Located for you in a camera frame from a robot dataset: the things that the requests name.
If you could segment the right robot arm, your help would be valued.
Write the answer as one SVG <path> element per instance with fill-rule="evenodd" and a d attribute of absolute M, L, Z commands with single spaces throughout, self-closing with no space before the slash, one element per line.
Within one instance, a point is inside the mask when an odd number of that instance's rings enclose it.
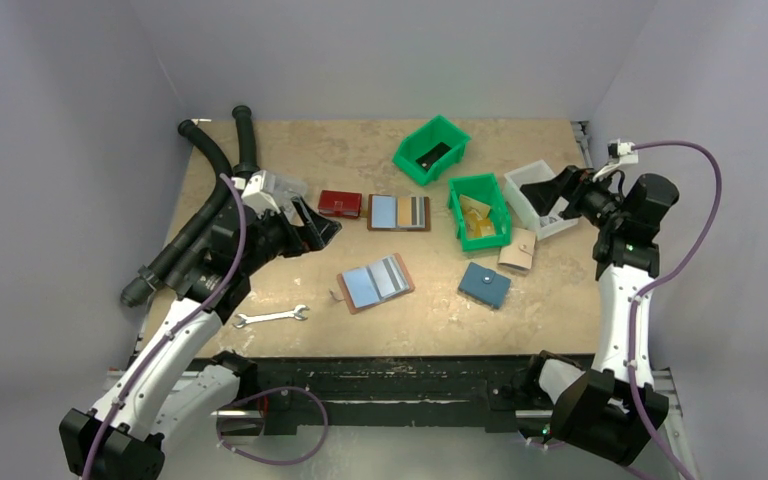
<path fill-rule="evenodd" d="M 592 257 L 600 294 L 600 339 L 591 366 L 542 351 L 530 361 L 525 385 L 552 403 L 545 438 L 629 466 L 669 410 L 667 397 L 654 389 L 648 323 L 660 274 L 654 238 L 679 191 L 657 174 L 640 176 L 627 194 L 611 185 L 610 176 L 569 166 L 551 180 L 519 188 L 539 214 L 564 201 L 561 218 L 583 217 L 597 228 Z"/>

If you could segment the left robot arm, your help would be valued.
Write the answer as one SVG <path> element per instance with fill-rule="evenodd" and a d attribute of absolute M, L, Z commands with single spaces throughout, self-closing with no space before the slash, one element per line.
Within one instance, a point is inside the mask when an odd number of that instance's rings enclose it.
<path fill-rule="evenodd" d="M 72 473 L 81 479 L 156 479 L 185 425 L 222 407 L 265 408 L 271 398 L 300 393 L 328 418 L 313 393 L 260 379 L 257 364 L 233 352 L 213 356 L 190 384 L 174 389 L 250 293 L 254 273 L 277 257 L 320 251 L 340 231 L 339 222 L 303 199 L 295 197 L 291 205 L 299 225 L 282 210 L 257 214 L 234 194 L 206 223 L 171 271 L 177 297 L 163 325 L 90 409 L 72 409 L 62 419 L 59 434 Z"/>

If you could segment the pink leather card holder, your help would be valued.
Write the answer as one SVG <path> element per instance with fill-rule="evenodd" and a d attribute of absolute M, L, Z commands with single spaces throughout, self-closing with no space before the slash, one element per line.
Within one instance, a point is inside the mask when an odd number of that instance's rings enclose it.
<path fill-rule="evenodd" d="M 415 283 L 399 253 L 336 276 L 337 287 L 329 290 L 336 302 L 343 302 L 355 315 L 380 304 L 413 293 Z"/>

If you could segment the black VIP card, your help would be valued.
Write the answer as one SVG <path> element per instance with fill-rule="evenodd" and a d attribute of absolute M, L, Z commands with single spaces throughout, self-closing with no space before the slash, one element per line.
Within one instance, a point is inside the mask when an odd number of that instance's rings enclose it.
<path fill-rule="evenodd" d="M 431 167 L 449 153 L 451 147 L 445 142 L 438 142 L 427 152 L 420 155 L 415 162 L 424 170 L 429 171 Z"/>

